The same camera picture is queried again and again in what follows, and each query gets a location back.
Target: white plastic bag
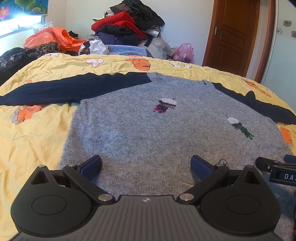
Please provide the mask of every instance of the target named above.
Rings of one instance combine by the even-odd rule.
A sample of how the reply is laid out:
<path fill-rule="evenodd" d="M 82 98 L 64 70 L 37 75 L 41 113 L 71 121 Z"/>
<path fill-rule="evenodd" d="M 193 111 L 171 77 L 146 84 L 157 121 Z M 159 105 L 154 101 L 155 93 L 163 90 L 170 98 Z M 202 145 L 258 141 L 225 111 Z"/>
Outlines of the white plastic bag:
<path fill-rule="evenodd" d="M 163 39 L 158 38 L 158 37 L 156 37 L 156 38 L 154 37 L 153 40 L 151 41 L 151 43 L 153 43 L 157 47 L 162 47 L 164 49 L 164 53 L 166 55 L 168 55 L 168 56 L 172 56 L 173 55 L 172 48 Z"/>
<path fill-rule="evenodd" d="M 78 55 L 81 54 L 109 54 L 108 47 L 100 39 L 90 39 L 80 46 Z"/>

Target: blue gripper pad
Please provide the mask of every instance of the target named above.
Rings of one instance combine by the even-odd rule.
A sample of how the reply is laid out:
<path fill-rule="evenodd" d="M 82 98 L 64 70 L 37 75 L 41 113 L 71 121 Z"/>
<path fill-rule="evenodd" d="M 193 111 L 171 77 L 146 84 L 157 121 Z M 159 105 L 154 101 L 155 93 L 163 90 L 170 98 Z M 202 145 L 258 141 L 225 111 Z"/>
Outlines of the blue gripper pad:
<path fill-rule="evenodd" d="M 79 165 L 76 170 L 88 180 L 92 180 L 100 173 L 102 169 L 102 160 L 99 155 L 95 155 Z"/>
<path fill-rule="evenodd" d="M 210 176 L 215 170 L 215 166 L 208 163 L 198 155 L 194 155 L 190 161 L 191 170 L 202 181 Z"/>
<path fill-rule="evenodd" d="M 296 156 L 285 155 L 285 157 L 284 157 L 284 161 L 285 161 L 286 163 L 296 163 Z"/>

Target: gray sweater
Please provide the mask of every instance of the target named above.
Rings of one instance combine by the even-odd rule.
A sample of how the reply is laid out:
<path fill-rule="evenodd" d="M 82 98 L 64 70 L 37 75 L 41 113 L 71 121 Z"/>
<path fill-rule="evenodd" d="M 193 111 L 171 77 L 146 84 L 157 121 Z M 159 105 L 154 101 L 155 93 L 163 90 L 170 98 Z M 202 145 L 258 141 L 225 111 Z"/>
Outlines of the gray sweater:
<path fill-rule="evenodd" d="M 177 196 L 198 181 L 190 171 L 193 155 L 211 164 L 223 159 L 230 169 L 242 169 L 259 156 L 282 161 L 291 154 L 271 119 L 210 82 L 148 76 L 151 83 L 81 102 L 60 167 L 98 154 L 103 168 L 93 182 L 115 197 Z M 292 240 L 293 188 L 270 187 L 282 206 L 276 233 Z"/>

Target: metal screw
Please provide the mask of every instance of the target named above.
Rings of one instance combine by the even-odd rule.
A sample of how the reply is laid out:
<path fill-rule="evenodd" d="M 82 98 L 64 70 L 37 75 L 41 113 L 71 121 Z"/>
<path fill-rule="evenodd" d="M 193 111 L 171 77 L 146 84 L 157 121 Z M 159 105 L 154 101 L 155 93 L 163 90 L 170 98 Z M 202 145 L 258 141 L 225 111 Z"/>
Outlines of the metal screw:
<path fill-rule="evenodd" d="M 105 194 L 101 194 L 100 196 L 98 196 L 98 199 L 101 202 L 109 202 L 113 199 L 113 196 L 108 193 L 105 193 Z"/>
<path fill-rule="evenodd" d="M 179 198 L 183 201 L 191 201 L 192 199 L 194 199 L 194 196 L 190 193 L 183 193 L 179 196 Z"/>

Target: embroidered bird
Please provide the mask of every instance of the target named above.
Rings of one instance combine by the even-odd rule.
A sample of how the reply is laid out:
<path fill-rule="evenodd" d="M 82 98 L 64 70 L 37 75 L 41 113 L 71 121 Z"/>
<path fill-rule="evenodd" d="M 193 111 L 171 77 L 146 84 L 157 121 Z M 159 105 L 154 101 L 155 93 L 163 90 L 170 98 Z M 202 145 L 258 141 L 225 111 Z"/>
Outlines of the embroidered bird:
<path fill-rule="evenodd" d="M 247 138 L 253 140 L 254 136 L 247 130 L 247 128 L 242 125 L 242 123 L 239 122 L 238 119 L 228 117 L 228 115 L 225 113 L 224 115 L 227 117 L 228 122 L 234 127 L 235 130 L 240 130 Z"/>
<path fill-rule="evenodd" d="M 175 109 L 177 106 L 177 101 L 175 101 L 175 98 L 161 98 L 158 100 L 159 104 L 153 109 L 153 112 L 158 112 L 160 114 L 167 111 L 167 109 Z"/>

